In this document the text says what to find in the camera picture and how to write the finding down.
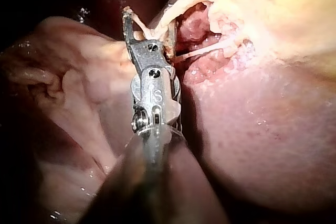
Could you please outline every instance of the moist tissue surface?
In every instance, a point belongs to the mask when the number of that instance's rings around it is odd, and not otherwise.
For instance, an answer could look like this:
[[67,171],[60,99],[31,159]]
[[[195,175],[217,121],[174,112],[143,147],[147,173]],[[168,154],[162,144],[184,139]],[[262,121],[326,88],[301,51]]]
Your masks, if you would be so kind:
[[[189,36],[198,43],[187,52],[220,49],[183,67],[185,136],[201,142],[199,160],[238,198],[289,212],[335,203],[335,2],[172,0],[153,29],[202,3],[180,25],[181,46]],[[38,201],[75,223],[133,134],[125,44],[51,17],[0,61],[14,114],[41,122]]]

